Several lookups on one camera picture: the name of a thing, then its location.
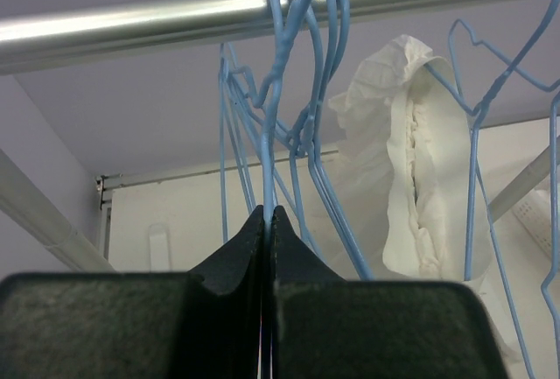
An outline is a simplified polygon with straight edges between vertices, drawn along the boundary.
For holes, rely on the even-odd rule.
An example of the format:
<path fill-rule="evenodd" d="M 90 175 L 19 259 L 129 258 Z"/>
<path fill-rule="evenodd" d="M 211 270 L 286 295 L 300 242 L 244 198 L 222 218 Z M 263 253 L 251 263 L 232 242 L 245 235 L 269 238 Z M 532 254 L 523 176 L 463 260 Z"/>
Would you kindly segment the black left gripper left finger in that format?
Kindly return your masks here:
<path fill-rule="evenodd" d="M 2 377 L 256 377 L 262 238 L 257 208 L 187 271 L 6 278 Z"/>

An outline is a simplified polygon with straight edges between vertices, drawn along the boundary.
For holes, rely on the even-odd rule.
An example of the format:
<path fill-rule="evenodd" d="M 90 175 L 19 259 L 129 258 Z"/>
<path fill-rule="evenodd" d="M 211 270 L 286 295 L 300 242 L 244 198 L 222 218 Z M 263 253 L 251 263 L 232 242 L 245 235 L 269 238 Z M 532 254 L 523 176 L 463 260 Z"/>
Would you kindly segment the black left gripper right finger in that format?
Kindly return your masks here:
<path fill-rule="evenodd" d="M 283 207 L 270 245 L 275 378 L 504 378 L 480 299 L 438 281 L 349 281 L 297 236 Z"/>

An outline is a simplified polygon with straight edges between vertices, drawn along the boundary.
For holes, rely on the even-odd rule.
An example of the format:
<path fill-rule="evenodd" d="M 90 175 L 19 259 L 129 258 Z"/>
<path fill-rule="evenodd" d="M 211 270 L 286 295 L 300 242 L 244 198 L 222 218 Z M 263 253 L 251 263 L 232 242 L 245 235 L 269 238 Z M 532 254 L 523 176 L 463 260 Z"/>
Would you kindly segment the light blue hangers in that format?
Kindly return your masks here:
<path fill-rule="evenodd" d="M 220 140 L 231 142 L 247 209 L 258 203 L 249 173 L 241 134 L 245 133 L 262 165 L 262 205 L 264 219 L 264 271 L 273 273 L 273 212 L 278 194 L 283 194 L 297 217 L 301 244 L 321 258 L 320 247 L 305 221 L 297 161 L 304 158 L 330 220 L 361 279 L 373 277 L 357 243 L 333 185 L 321 162 L 319 128 L 326 89 L 343 59 L 350 26 L 349 0 L 266 0 L 272 17 L 275 58 L 261 82 L 252 69 L 239 64 L 229 43 L 220 45 Z M 313 77 L 311 97 L 297 120 L 285 125 L 277 114 L 283 94 L 284 74 L 298 32 L 311 37 Z"/>

